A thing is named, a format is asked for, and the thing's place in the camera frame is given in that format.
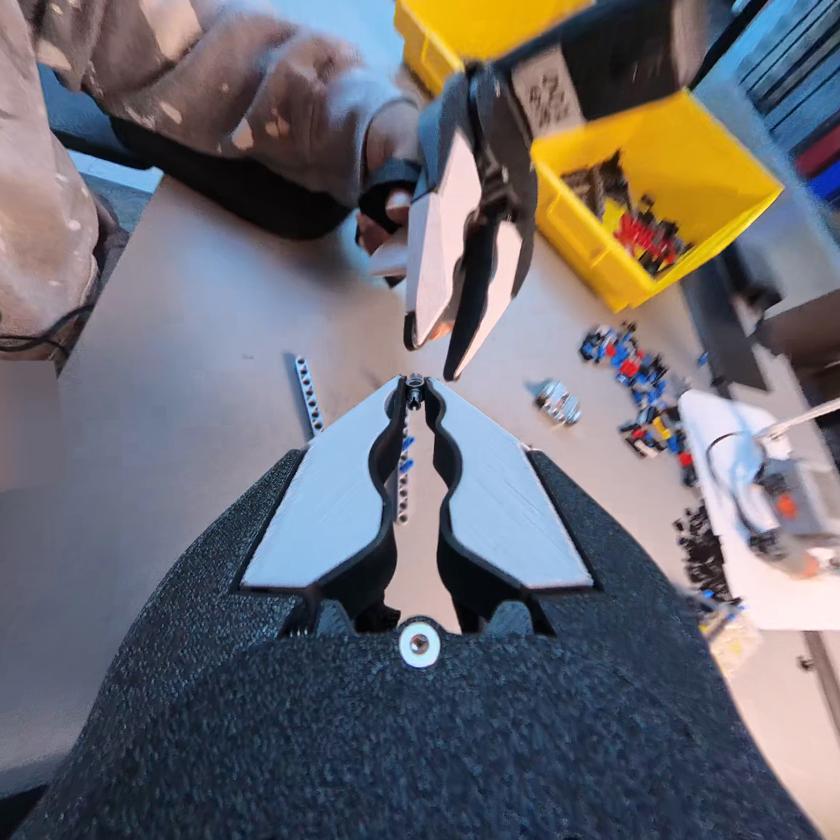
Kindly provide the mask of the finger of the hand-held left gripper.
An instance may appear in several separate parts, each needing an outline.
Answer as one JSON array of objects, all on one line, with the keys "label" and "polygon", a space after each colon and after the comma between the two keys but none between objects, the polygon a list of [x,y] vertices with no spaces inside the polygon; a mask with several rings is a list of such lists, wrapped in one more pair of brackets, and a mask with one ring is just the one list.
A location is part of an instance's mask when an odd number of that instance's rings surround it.
[{"label": "finger of the hand-held left gripper", "polygon": [[456,130],[437,185],[413,199],[406,245],[404,343],[417,350],[430,338],[454,298],[455,272],[482,189],[473,146]]},{"label": "finger of the hand-held left gripper", "polygon": [[455,382],[497,326],[513,299],[522,250],[516,225],[495,220],[480,227],[465,252],[465,275],[444,364],[444,380]]}]

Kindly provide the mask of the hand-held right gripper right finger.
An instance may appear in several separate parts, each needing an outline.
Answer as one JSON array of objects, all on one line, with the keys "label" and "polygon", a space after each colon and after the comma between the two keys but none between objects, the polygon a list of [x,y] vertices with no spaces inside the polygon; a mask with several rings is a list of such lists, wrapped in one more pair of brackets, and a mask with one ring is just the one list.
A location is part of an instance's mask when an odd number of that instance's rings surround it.
[{"label": "hand-held right gripper right finger", "polygon": [[502,603],[514,602],[548,632],[542,599],[591,593],[594,574],[531,449],[438,379],[426,378],[424,406],[446,487],[437,571],[460,631],[481,631]]}]

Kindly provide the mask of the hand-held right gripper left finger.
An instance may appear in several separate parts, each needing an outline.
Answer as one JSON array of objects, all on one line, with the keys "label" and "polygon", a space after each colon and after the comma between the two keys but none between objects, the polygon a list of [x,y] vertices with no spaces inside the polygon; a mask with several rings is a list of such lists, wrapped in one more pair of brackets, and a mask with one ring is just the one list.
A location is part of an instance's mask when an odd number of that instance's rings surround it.
[{"label": "hand-held right gripper left finger", "polygon": [[249,552],[242,591],[336,601],[351,620],[384,601],[405,420],[398,375],[310,442]]}]

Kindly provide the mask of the long grey toy beam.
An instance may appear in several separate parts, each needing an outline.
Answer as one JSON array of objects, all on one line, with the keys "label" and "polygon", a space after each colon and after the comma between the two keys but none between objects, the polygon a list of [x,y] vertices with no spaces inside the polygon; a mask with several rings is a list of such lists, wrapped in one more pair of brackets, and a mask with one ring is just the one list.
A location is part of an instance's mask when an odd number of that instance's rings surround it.
[{"label": "long grey toy beam", "polygon": [[323,414],[312,379],[307,358],[297,353],[284,353],[290,385],[307,440],[319,436],[325,429]]},{"label": "long grey toy beam", "polygon": [[[402,443],[404,436],[408,434],[413,435],[413,415],[414,412],[406,411],[404,425],[402,429]],[[392,476],[393,521],[397,526],[403,526],[407,524],[408,519],[410,518],[410,491],[413,470],[412,468],[406,475],[401,476],[398,472],[398,465],[401,459],[413,459],[414,445],[415,443],[407,451],[403,452],[401,444],[399,459],[397,461],[397,466]]]}]

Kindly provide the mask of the silver toy engine block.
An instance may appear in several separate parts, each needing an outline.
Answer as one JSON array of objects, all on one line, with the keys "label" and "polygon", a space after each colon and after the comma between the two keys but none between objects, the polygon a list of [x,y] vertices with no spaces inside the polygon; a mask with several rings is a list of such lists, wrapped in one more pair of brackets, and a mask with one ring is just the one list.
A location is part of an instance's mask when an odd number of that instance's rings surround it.
[{"label": "silver toy engine block", "polygon": [[545,381],[533,404],[556,427],[572,427],[581,419],[580,401],[557,380]]}]

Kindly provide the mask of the yellow bin with grey beams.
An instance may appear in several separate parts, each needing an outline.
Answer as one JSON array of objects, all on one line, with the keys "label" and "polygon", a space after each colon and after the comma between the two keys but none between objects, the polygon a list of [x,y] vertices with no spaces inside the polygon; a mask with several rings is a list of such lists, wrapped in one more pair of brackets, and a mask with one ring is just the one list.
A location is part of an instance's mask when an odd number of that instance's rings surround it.
[{"label": "yellow bin with grey beams", "polygon": [[403,61],[438,95],[468,60],[494,59],[592,5],[590,1],[397,1]]}]

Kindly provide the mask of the black desk mat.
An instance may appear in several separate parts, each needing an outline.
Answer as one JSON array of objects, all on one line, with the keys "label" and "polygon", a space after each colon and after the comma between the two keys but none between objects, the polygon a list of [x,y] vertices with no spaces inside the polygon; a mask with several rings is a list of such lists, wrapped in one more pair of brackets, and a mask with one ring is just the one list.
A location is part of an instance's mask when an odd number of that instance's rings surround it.
[{"label": "black desk mat", "polygon": [[712,389],[730,397],[732,385],[767,393],[767,381],[733,302],[732,284],[722,256],[709,260],[681,282]]}]

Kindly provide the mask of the yellow bin with black beams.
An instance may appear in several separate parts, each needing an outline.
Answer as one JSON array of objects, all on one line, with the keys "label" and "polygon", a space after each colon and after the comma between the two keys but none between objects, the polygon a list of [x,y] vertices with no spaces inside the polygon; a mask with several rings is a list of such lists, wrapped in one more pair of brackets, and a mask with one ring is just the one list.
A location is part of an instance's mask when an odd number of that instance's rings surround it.
[{"label": "yellow bin with black beams", "polygon": [[[676,221],[695,247],[652,278],[561,181],[621,150],[634,197]],[[718,256],[782,193],[782,185],[689,93],[537,140],[537,227],[614,312],[637,308]]]}]

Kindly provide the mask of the pile of black red beams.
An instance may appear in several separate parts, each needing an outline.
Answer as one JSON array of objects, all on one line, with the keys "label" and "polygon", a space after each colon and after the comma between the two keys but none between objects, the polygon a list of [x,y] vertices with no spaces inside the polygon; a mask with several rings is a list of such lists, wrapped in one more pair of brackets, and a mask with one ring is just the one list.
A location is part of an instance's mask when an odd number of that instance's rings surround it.
[{"label": "pile of black red beams", "polygon": [[695,247],[683,237],[676,221],[656,214],[650,194],[634,197],[621,150],[591,166],[563,173],[561,181],[654,279],[674,268]]}]

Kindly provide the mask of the stack of red blue crates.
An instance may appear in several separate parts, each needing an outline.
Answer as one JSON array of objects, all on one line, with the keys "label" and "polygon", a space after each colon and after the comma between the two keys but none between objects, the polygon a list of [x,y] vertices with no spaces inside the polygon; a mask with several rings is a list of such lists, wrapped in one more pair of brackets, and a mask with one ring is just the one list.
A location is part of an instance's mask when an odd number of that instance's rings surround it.
[{"label": "stack of red blue crates", "polygon": [[769,2],[739,80],[772,141],[829,212],[839,204],[839,2]]}]

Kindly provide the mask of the pile of mixed toy pins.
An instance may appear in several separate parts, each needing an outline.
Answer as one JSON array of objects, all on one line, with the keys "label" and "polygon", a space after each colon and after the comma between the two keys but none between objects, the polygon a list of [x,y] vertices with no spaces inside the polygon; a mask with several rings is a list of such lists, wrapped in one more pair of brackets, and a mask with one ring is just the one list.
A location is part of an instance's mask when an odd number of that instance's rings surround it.
[{"label": "pile of mixed toy pins", "polygon": [[675,457],[682,485],[697,487],[695,460],[674,396],[667,393],[669,368],[660,353],[642,349],[636,324],[622,322],[618,328],[598,325],[583,337],[578,354],[583,362],[604,364],[612,378],[629,394],[635,414],[618,428],[627,447],[641,459],[665,453]]}]

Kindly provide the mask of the pile of black pins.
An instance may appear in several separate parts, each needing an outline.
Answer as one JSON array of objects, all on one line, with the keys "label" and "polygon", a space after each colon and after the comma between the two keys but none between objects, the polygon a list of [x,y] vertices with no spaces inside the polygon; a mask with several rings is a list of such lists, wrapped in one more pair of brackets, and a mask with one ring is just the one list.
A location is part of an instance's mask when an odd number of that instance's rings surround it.
[{"label": "pile of black pins", "polygon": [[684,552],[688,581],[700,595],[733,607],[742,600],[732,594],[724,569],[719,538],[711,530],[706,505],[685,509],[685,515],[673,522],[677,545]]}]

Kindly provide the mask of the white wooden book stand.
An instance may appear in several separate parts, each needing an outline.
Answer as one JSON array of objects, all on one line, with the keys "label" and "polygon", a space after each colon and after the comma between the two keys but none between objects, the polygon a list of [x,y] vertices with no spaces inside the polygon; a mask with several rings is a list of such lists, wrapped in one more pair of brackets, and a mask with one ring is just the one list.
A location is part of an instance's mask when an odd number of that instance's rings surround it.
[{"label": "white wooden book stand", "polygon": [[798,580],[776,567],[778,528],[801,533],[781,524],[756,480],[768,458],[806,460],[838,477],[809,427],[772,433],[781,422],[764,408],[698,390],[678,408],[731,593],[758,629],[838,631],[838,577]]}]

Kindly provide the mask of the grey battery box with motor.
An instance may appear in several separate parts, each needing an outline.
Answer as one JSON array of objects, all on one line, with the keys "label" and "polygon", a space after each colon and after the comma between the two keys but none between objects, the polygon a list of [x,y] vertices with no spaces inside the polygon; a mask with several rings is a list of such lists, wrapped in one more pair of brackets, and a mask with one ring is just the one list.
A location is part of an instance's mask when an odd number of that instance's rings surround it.
[{"label": "grey battery box with motor", "polygon": [[785,527],[801,534],[838,530],[839,485],[834,471],[800,458],[767,458],[756,480]]}]

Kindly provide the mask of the grey orange toy motor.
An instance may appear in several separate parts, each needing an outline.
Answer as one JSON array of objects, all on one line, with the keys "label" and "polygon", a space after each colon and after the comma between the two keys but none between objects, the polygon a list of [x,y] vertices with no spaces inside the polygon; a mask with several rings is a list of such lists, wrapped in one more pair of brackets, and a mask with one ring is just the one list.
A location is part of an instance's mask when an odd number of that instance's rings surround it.
[{"label": "grey orange toy motor", "polygon": [[798,580],[838,577],[839,535],[837,532],[795,534],[778,528],[780,558],[775,565],[784,574]]}]

